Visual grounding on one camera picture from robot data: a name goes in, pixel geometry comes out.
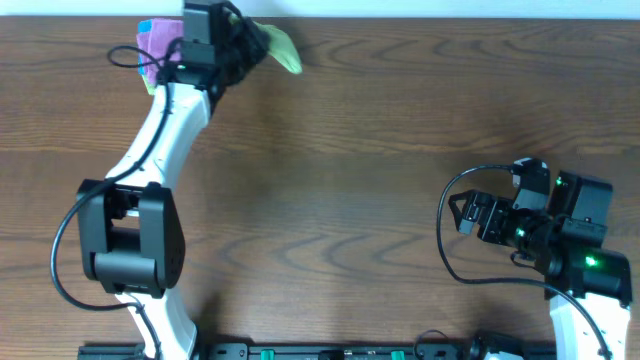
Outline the green microfiber cloth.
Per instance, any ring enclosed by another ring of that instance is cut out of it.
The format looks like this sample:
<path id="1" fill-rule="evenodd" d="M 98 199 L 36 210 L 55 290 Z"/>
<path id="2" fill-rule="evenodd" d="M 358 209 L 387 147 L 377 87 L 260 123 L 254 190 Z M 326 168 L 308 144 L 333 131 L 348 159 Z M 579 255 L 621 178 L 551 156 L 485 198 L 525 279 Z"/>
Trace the green microfiber cloth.
<path id="1" fill-rule="evenodd" d="M 268 54 L 290 73 L 302 74 L 302 61 L 290 36 L 275 25 L 252 23 L 268 36 Z"/>

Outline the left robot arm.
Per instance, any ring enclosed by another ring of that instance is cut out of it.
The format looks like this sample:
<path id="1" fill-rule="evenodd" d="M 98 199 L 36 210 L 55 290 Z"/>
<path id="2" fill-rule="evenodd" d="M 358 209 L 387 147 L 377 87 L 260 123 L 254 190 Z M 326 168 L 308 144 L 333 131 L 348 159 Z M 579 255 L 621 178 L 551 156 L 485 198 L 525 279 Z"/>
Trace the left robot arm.
<path id="1" fill-rule="evenodd" d="M 193 355 L 197 327 L 176 287 L 186 243 L 173 191 L 224 91 L 269 47 L 268 34 L 228 1 L 186 5 L 183 25 L 162 58 L 149 58 L 158 68 L 154 99 L 125 156 L 77 193 L 85 275 L 130 311 L 144 359 Z"/>

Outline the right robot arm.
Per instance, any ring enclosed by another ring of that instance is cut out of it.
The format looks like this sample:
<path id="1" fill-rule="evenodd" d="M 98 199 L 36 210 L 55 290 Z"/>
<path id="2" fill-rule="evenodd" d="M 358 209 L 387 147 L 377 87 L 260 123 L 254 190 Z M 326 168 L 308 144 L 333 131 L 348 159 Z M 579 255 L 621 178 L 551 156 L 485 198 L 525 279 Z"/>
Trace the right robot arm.
<path id="1" fill-rule="evenodd" d="M 560 359 L 622 359 L 633 302 L 631 267 L 602 244 L 612 195 L 608 184 L 561 182 L 544 193 L 507 199 L 469 190 L 451 195 L 458 232 L 510 247 L 542 275 L 504 283 L 541 287 L 549 302 Z"/>

